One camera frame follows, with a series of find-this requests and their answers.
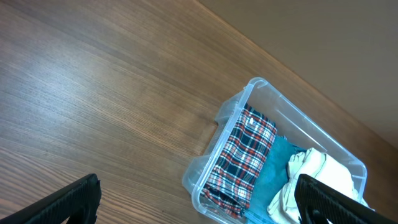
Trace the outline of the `blue denim jeans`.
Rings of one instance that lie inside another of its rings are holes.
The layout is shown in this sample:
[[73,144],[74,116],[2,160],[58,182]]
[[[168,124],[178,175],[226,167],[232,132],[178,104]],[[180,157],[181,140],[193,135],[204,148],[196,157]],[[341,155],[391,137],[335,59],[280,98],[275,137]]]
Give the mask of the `blue denim jeans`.
[[246,223],[273,223],[267,212],[277,192],[289,181],[287,164],[292,155],[305,149],[276,136],[259,177],[254,185],[250,207],[245,211]]

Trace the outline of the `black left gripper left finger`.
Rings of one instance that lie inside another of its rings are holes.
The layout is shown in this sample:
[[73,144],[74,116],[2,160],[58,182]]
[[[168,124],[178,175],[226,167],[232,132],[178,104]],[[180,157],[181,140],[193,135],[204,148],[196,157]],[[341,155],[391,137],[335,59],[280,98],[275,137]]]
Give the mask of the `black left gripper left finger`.
[[1,219],[1,223],[95,223],[101,200],[96,174],[88,174],[47,197]]

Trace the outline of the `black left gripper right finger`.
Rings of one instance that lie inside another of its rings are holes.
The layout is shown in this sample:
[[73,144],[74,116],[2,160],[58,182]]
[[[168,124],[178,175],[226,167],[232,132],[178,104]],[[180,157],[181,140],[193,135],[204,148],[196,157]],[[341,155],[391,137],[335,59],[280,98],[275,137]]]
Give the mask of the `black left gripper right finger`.
[[301,224],[397,224],[307,174],[299,175],[294,196]]

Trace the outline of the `cream garment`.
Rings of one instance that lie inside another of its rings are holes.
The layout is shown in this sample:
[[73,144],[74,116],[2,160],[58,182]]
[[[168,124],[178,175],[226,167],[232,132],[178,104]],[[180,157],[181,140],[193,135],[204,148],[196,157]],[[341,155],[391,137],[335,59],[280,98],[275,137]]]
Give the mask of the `cream garment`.
[[361,203],[368,204],[358,198],[358,191],[350,171],[334,158],[315,148],[307,149],[290,157],[287,165],[289,181],[277,192],[267,208],[270,218],[276,223],[298,223],[299,209],[294,192],[299,175],[307,174],[343,195]]

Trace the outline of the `red plaid shirt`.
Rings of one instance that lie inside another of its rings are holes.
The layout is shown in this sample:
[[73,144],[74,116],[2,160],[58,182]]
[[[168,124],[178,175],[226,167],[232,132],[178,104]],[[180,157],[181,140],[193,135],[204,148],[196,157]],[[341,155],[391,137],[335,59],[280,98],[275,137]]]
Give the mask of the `red plaid shirt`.
[[250,206],[254,185],[277,134],[275,122],[245,104],[202,190],[233,218]]

